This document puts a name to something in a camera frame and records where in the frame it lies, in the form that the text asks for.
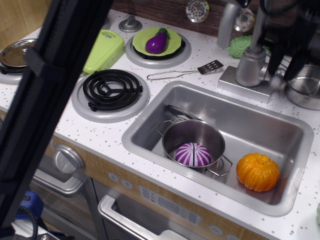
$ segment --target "pot handle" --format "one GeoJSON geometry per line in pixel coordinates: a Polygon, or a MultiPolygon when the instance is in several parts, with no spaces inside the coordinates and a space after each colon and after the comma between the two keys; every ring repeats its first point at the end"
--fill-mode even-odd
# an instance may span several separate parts
{"type": "Polygon", "coordinates": [[[165,124],[165,123],[167,123],[167,122],[170,122],[170,123],[174,124],[173,121],[171,121],[171,120],[166,120],[166,121],[163,121],[162,123],[160,123],[159,126],[158,126],[157,129],[156,129],[156,131],[157,131],[162,137],[163,137],[164,135],[159,131],[159,128],[160,128],[160,126],[161,126],[162,124],[165,124]]]}
{"type": "Polygon", "coordinates": [[[224,176],[224,175],[227,175],[227,174],[231,171],[231,169],[232,169],[232,167],[233,167],[234,164],[233,164],[225,155],[222,155],[222,158],[225,158],[225,159],[231,164],[231,166],[230,166],[230,168],[229,168],[229,170],[228,170],[227,172],[225,172],[225,173],[223,173],[223,174],[218,174],[218,173],[216,173],[216,172],[208,169],[207,167],[205,168],[205,170],[206,170],[206,171],[209,171],[210,173],[212,173],[212,174],[214,174],[214,175],[216,175],[216,176],[218,176],[218,177],[222,177],[222,176],[224,176]]]}

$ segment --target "black pole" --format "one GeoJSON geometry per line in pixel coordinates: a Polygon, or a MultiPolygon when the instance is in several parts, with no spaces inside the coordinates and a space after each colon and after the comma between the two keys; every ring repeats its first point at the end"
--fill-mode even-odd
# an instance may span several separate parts
{"type": "Polygon", "coordinates": [[[64,111],[112,0],[53,0],[0,131],[0,240],[64,111]]]}

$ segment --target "wooden panel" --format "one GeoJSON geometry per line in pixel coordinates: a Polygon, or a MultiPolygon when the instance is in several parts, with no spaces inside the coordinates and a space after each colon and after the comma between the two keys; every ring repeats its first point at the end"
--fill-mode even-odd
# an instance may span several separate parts
{"type": "Polygon", "coordinates": [[[4,122],[5,121],[5,117],[6,117],[7,113],[0,110],[0,121],[4,122]]]}
{"type": "MultiPolygon", "coordinates": [[[[207,19],[200,23],[191,22],[186,15],[186,6],[188,0],[115,0],[112,9],[125,12],[131,15],[150,19],[164,24],[169,24],[175,27],[195,31],[198,33],[217,37],[220,25],[220,20],[225,9],[226,3],[222,0],[207,0],[209,4],[209,15],[207,19]]],[[[288,5],[292,0],[276,0],[274,8],[279,9],[284,5],[288,5]]],[[[259,0],[252,0],[249,8],[256,14],[259,6],[259,0]]],[[[272,17],[270,19],[270,27],[285,27],[290,26],[296,18],[295,8],[286,12],[284,15],[272,17]]],[[[241,35],[252,35],[253,29],[239,33],[233,31],[233,37],[241,35]]],[[[268,33],[267,37],[276,40],[276,36],[268,33]]]]}
{"type": "Polygon", "coordinates": [[[0,50],[40,28],[51,0],[0,0],[0,50]]]}
{"type": "MultiPolygon", "coordinates": [[[[216,214],[213,213],[179,195],[176,195],[128,170],[125,170],[105,159],[102,159],[76,145],[70,144],[65,140],[62,140],[56,136],[53,136],[52,139],[54,140],[54,146],[57,147],[59,144],[64,144],[72,148],[76,151],[79,156],[83,159],[85,163],[85,167],[82,171],[90,176],[91,178],[101,182],[102,184],[126,195],[127,197],[137,201],[138,203],[152,209],[153,211],[171,219],[172,221],[184,226],[185,228],[190,229],[191,231],[197,233],[198,235],[208,239],[216,239],[216,240],[225,240],[226,235],[230,234],[233,236],[238,237],[239,239],[254,239],[254,240],[266,240],[266,238],[249,231],[241,227],[238,224],[216,214]],[[117,175],[119,178],[118,182],[111,180],[108,176],[108,173],[113,173],[117,175]],[[128,189],[125,187],[121,180],[129,181],[133,188],[128,189]],[[139,187],[142,186],[144,188],[149,189],[173,202],[176,204],[192,211],[193,213],[202,217],[202,221],[200,222],[199,226],[195,226],[190,222],[186,221],[185,219],[163,209],[159,206],[151,203],[150,201],[142,198],[140,196],[139,187]],[[209,226],[214,225],[220,228],[223,231],[223,235],[215,235],[209,230],[209,226]]],[[[48,146],[46,153],[50,156],[53,156],[54,151],[52,146],[48,146]]]]}

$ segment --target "orange toy pumpkin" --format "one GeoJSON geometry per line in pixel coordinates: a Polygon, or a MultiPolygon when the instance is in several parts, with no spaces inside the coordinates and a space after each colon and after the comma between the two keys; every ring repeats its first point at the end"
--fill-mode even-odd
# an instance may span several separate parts
{"type": "Polygon", "coordinates": [[[236,165],[239,181],[256,192],[271,190],[280,179],[280,170],[275,161],[266,155],[250,153],[236,165]]]}

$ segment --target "sink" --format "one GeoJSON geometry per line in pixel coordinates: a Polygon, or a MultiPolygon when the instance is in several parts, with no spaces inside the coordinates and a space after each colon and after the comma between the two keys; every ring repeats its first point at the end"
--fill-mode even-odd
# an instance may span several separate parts
{"type": "MultiPolygon", "coordinates": [[[[314,139],[304,121],[195,86],[183,81],[168,83],[123,134],[130,152],[270,216],[282,216],[293,207],[314,139]],[[168,109],[173,105],[216,127],[225,140],[224,155],[233,163],[225,176],[197,172],[169,159],[157,132],[166,120],[178,121],[168,109]],[[246,154],[261,153],[274,160],[281,177],[266,192],[247,189],[237,179],[236,166],[246,154]]],[[[228,162],[219,164],[226,172],[228,162]]]]}

